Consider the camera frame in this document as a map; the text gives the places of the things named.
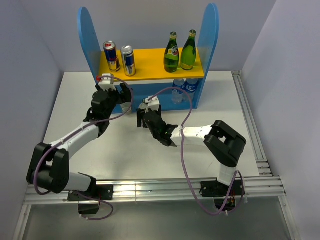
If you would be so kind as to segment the blue silver Red Bull can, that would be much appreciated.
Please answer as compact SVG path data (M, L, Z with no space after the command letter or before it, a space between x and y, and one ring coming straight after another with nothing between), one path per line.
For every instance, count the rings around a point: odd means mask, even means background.
M117 72L121 66L117 55L116 44L113 41L106 41L103 43L103 50L109 70L111 72Z

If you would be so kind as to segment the silver blue can front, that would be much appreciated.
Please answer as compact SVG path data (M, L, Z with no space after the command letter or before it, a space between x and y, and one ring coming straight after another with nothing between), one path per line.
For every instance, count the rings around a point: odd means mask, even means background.
M136 74L136 64L134 57L134 49L130 45L124 45L121 49L122 64L126 76L134 76Z

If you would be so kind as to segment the green glass Perrier bottle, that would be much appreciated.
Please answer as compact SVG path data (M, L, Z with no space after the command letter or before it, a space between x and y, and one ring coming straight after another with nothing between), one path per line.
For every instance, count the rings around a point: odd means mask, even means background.
M164 70L173 73L177 70L180 60L179 48L177 44L177 33L170 33L169 42L164 52Z

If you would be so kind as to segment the small clear bottle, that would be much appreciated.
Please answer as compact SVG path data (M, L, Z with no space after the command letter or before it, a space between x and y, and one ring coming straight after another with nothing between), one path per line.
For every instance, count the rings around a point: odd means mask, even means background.
M120 107L123 114L130 115L132 113L132 105L130 102L122 103Z

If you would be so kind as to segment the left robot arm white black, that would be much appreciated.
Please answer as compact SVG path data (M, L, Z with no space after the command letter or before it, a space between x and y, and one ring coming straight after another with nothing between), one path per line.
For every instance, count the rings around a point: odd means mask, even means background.
M102 78L95 87L91 107L79 127L57 141L41 142L35 146L26 180L38 195L73 191L91 200L99 194L96 178L70 172L70 159L106 132L114 120L111 115L117 105L132 105L133 90L122 81L121 91L118 91L107 77Z

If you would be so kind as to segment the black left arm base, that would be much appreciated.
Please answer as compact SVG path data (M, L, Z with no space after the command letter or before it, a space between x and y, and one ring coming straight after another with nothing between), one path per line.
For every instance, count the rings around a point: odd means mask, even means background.
M93 217L100 210L101 201L111 201L113 199L114 185L99 184L93 190L78 193L77 191L69 191L67 196L68 202L78 202L78 213L88 217ZM94 199L96 203L80 203Z

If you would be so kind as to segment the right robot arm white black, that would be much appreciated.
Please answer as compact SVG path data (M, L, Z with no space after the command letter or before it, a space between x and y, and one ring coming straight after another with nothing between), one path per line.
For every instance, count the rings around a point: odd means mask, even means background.
M222 120L214 124L199 127L185 127L167 124L161 111L137 110L137 126L148 128L154 139L166 147L203 146L213 154L220 163L217 180L211 186L202 186L213 197L225 197L233 188L234 173L247 140Z

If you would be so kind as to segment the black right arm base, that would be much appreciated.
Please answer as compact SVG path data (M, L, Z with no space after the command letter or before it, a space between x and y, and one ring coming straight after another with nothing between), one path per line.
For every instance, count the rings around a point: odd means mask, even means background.
M201 181L200 182L200 195L204 198L214 198L214 205L219 210L227 196L229 186L226 186L217 180L211 181ZM229 197L227 198L226 205L223 208L223 211L232 211L237 206L236 197L241 197L242 194L245 195L245 189L242 186L241 180L235 180L231 187Z

